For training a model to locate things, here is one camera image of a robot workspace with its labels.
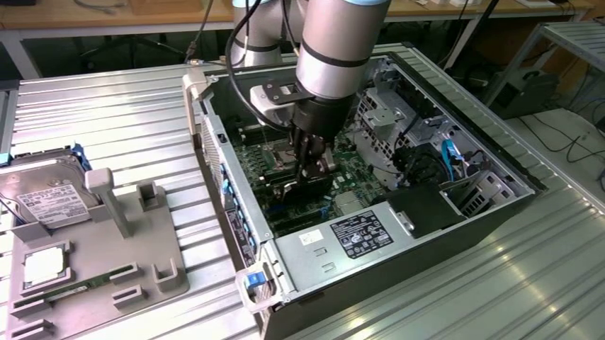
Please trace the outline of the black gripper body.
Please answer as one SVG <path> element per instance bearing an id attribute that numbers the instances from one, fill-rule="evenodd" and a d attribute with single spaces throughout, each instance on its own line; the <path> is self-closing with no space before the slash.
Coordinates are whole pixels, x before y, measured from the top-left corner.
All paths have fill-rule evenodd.
<path id="1" fill-rule="evenodd" d="M 314 97 L 296 101 L 292 124 L 307 135 L 331 142 L 344 127 L 352 103 L 354 95 L 339 99 Z"/>

